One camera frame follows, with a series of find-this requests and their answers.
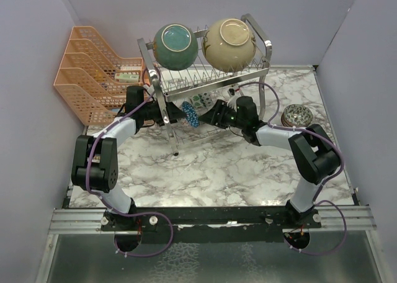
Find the dark red patterned bowl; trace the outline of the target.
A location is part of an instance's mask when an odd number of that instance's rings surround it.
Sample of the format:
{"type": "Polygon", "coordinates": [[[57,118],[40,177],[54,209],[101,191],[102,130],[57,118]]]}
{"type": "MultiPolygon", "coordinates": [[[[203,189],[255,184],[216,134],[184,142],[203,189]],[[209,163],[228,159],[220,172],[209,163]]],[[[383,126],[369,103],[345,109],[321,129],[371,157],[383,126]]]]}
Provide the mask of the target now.
{"type": "Polygon", "coordinates": [[[184,101],[182,103],[182,111],[185,113],[185,119],[189,123],[189,125],[194,128],[197,128],[200,122],[199,122],[199,117],[193,105],[187,101],[184,101]]]}

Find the steel two-tier dish rack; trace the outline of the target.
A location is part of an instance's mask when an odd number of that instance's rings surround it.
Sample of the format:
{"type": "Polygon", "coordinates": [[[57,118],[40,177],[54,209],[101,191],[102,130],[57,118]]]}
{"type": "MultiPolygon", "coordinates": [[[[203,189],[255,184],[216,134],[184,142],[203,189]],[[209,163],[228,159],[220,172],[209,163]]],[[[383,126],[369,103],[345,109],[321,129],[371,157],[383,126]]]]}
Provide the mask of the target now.
{"type": "Polygon", "coordinates": [[[242,15],[241,20],[254,32],[257,49],[248,66],[242,71],[233,73],[225,73],[213,68],[201,51],[195,63],[189,68],[182,71],[168,70],[154,59],[153,42],[146,43],[144,39],[138,39],[138,47],[147,67],[149,83],[153,85],[155,96],[159,98],[162,121],[174,156],[177,156],[183,147],[204,143],[221,137],[226,132],[212,126],[206,126],[203,130],[187,130],[185,126],[173,124],[170,115],[166,112],[167,102],[188,101],[189,97],[205,92],[220,93],[222,89],[235,88],[244,81],[255,79],[265,81],[270,69],[272,42],[251,14],[242,15]]]}

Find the pink patterned small bowl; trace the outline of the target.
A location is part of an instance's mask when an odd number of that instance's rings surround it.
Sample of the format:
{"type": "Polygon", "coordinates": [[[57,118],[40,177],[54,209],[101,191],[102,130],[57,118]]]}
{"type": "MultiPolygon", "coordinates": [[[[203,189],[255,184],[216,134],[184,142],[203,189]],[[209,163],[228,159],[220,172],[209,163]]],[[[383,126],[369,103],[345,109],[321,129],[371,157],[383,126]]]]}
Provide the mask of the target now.
{"type": "Polygon", "coordinates": [[[283,110],[283,116],[289,122],[294,123],[297,127],[303,127],[310,124],[313,120],[313,114],[307,106],[301,104],[291,104],[283,110]]]}

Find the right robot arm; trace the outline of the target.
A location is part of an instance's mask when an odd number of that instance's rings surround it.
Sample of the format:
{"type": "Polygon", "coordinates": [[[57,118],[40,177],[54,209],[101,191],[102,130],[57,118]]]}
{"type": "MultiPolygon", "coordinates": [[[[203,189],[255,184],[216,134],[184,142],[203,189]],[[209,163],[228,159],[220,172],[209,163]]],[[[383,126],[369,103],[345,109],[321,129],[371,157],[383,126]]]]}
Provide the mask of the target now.
{"type": "Polygon", "coordinates": [[[326,181],[343,170],[342,155],[322,126],[285,128],[264,122],[259,119],[251,97],[237,98],[235,108],[217,100],[198,120],[218,128],[238,128],[252,145],[274,146],[292,152],[300,180],[285,206],[285,221],[290,227],[298,228],[307,221],[326,181]]]}

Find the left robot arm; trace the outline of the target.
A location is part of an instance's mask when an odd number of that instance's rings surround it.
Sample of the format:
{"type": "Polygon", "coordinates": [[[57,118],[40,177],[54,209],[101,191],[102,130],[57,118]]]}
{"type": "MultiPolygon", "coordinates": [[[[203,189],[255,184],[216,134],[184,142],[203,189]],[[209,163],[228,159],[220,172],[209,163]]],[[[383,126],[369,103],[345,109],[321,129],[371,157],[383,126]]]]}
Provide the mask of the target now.
{"type": "Polygon", "coordinates": [[[96,196],[106,207],[102,220],[132,229],[143,217],[135,201],[127,196],[118,181],[118,148],[134,137],[146,121],[165,124],[154,92],[145,97],[143,86],[127,87],[126,101],[113,121],[93,135],[76,139],[71,180],[73,185],[96,196]]]}

